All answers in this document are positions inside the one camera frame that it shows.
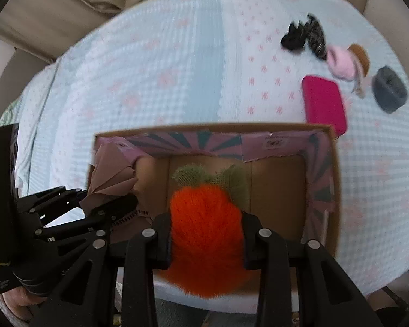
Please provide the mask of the person's left hand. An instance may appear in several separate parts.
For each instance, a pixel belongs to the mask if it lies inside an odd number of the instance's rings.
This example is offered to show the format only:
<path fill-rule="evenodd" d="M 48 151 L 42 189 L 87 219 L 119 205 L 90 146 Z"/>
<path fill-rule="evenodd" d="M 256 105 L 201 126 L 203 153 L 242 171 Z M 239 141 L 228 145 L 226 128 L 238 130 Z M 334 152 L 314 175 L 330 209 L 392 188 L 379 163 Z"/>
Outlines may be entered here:
<path fill-rule="evenodd" d="M 5 292 L 3 300 L 13 315 L 21 320 L 29 321 L 33 317 L 29 307 L 43 303 L 47 298 L 33 295 L 25 287 L 19 286 Z"/>

